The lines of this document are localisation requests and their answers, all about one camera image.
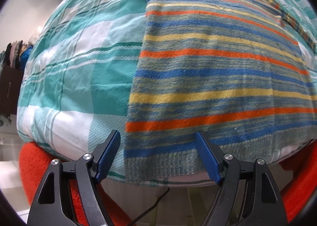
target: yellow stripe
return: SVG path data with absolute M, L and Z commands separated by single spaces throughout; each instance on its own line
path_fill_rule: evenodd
M 216 9 L 216 10 L 224 10 L 224 11 L 229 11 L 229 12 L 233 12 L 236 14 L 240 14 L 240 15 L 245 15 L 245 16 L 249 16 L 255 19 L 258 19 L 260 21 L 266 22 L 272 26 L 275 26 L 278 29 L 282 29 L 283 31 L 285 31 L 279 24 L 277 23 L 273 23 L 269 20 L 263 19 L 261 17 L 258 17 L 256 15 L 247 13 L 247 12 L 242 12 L 242 11 L 238 11 L 238 10 L 233 10 L 233 9 L 227 9 L 227 8 L 223 8 L 223 7 L 219 7 L 219 6 L 212 6 L 212 5 L 204 5 L 204 4 L 197 4 L 197 3 L 172 3 L 172 4 L 163 4 L 163 3 L 150 3 L 147 5 L 148 7 L 150 6 L 161 6 L 161 7 L 170 7 L 170 6 L 194 6 L 194 7 L 206 7 L 206 8 L 212 8 L 212 9 Z
M 148 104 L 162 104 L 162 103 L 184 103 L 195 102 L 202 100 L 234 98 L 242 96 L 278 96 L 278 97 L 293 97 L 305 100 L 317 100 L 317 95 L 309 96 L 298 92 L 287 92 L 273 89 L 261 88 L 244 88 L 244 89 L 228 89 L 221 91 L 206 91 L 188 94 L 160 94 L 148 95 L 142 93 L 131 93 L 129 103 L 148 103 Z
M 238 44 L 244 44 L 247 46 L 253 46 L 253 47 L 259 47 L 263 49 L 267 49 L 269 51 L 278 53 L 280 55 L 287 56 L 294 61 L 303 63 L 306 65 L 305 61 L 300 59 L 299 57 L 293 56 L 289 54 L 288 52 L 279 50 L 275 47 L 271 47 L 265 44 L 261 44 L 255 41 L 251 40 L 246 40 L 243 38 L 237 38 L 237 37 L 226 37 L 226 36 L 219 36 L 219 35 L 207 35 L 207 34 L 202 34 L 202 33 L 186 33 L 186 34 L 170 34 L 170 35 L 163 35 L 163 36 L 152 36 L 152 35 L 145 35 L 144 36 L 144 41 L 156 41 L 156 42 L 161 42 L 161 41 L 170 41 L 170 40 L 182 40 L 182 39 L 189 39 L 189 38 L 198 38 L 198 39 L 204 39 L 204 40 L 218 40 L 218 41 L 223 41 L 223 42 L 231 42 L 231 43 L 238 43 Z

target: red fabric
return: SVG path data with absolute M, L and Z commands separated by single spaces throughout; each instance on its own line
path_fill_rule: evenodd
M 286 171 L 293 171 L 293 180 L 281 191 L 288 221 L 292 221 L 317 186 L 317 142 L 280 162 Z
M 54 157 L 40 148 L 35 142 L 26 143 L 23 146 L 20 153 L 19 166 L 22 184 L 29 204 L 32 203 L 37 187 L 52 159 Z M 76 181 L 72 180 L 70 186 L 78 222 L 88 226 Z M 131 219 L 126 213 L 104 192 L 101 186 L 98 186 L 98 190 L 114 225 L 126 226 L 129 224 Z

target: white wall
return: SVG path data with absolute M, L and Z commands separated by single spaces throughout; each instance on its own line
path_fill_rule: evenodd
M 28 42 L 38 26 L 44 26 L 62 0 L 7 0 L 0 11 L 0 52 L 16 40 Z M 16 117 L 10 126 L 0 127 L 1 133 L 17 134 Z

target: black cable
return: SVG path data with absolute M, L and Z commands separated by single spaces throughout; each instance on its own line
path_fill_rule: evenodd
M 167 189 L 167 191 L 164 192 L 155 202 L 153 206 L 151 206 L 148 210 L 146 210 L 144 213 L 136 217 L 132 222 L 130 222 L 127 226 L 133 226 L 139 219 L 147 215 L 149 212 L 151 212 L 158 204 L 159 201 L 170 191 L 170 188 Z

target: striped sweater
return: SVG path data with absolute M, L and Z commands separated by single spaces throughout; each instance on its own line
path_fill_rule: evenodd
M 316 89 L 274 0 L 146 0 L 126 123 L 127 182 L 204 170 L 198 130 L 238 159 L 316 138 Z

